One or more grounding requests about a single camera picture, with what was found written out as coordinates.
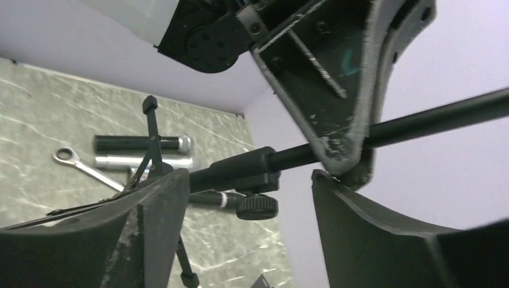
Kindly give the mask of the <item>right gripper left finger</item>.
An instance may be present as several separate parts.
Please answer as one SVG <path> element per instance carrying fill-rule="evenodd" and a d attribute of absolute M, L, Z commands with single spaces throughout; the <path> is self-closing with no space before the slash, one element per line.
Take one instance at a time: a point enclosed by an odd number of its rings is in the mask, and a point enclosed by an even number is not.
<path fill-rule="evenodd" d="M 2 287 L 166 287 L 190 195 L 177 169 L 115 200 L 1 229 Z"/>

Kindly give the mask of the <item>ring mic stand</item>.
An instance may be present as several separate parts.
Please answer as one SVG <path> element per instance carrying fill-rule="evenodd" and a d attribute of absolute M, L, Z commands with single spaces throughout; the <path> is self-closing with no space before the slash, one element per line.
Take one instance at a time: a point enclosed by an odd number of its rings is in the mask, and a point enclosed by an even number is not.
<path fill-rule="evenodd" d="M 166 287 L 174 257 L 197 287 L 180 237 L 191 193 L 236 185 L 275 190 L 283 170 L 317 162 L 310 145 L 265 147 L 189 173 L 143 159 L 148 180 L 119 196 L 1 229 L 2 287 Z M 456 230 L 399 214 L 313 172 L 313 197 L 333 287 L 507 287 L 508 220 Z"/>

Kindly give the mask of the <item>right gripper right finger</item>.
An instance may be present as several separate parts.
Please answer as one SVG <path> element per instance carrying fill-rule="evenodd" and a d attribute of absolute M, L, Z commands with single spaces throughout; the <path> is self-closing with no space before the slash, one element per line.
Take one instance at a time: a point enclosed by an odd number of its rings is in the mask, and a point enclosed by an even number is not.
<path fill-rule="evenodd" d="M 467 230 L 388 209 L 312 174 L 331 287 L 507 287 L 508 220 Z"/>

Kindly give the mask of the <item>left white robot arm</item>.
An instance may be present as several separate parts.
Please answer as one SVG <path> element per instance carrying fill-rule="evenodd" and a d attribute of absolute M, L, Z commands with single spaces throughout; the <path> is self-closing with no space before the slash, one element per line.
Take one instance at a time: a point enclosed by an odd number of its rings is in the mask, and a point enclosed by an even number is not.
<path fill-rule="evenodd" d="M 436 17 L 435 1 L 178 1 L 152 28 L 159 53 L 203 73 L 250 52 L 308 143 L 260 148 L 190 175 L 193 192 L 275 191 L 282 170 L 320 162 L 357 190 L 393 65 Z"/>

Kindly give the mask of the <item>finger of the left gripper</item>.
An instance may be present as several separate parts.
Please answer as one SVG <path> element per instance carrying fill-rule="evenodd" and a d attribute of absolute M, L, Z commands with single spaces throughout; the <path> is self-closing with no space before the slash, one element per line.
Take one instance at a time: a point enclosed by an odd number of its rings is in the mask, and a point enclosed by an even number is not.
<path fill-rule="evenodd" d="M 367 141 L 374 135 L 374 125 L 381 120 L 388 81 L 393 66 L 406 48 L 436 17 L 436 2 L 431 0 L 405 1 L 394 20 L 381 46 L 378 62 L 373 103 L 370 111 L 370 126 L 363 144 L 359 163 L 350 171 L 338 177 L 338 181 L 352 191 L 358 191 L 373 178 L 375 152 L 367 147 Z"/>
<path fill-rule="evenodd" d="M 309 1 L 252 48 L 312 153 L 332 175 L 360 159 L 381 43 L 381 1 Z"/>

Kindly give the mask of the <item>black wireless microphone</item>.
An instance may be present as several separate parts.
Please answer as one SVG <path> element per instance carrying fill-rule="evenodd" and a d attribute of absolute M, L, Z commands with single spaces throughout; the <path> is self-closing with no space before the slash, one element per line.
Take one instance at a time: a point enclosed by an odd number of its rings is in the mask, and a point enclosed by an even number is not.
<path fill-rule="evenodd" d="M 189 202 L 193 205 L 202 205 L 212 208 L 235 209 L 237 202 L 245 198 L 239 193 L 206 191 L 191 194 Z"/>

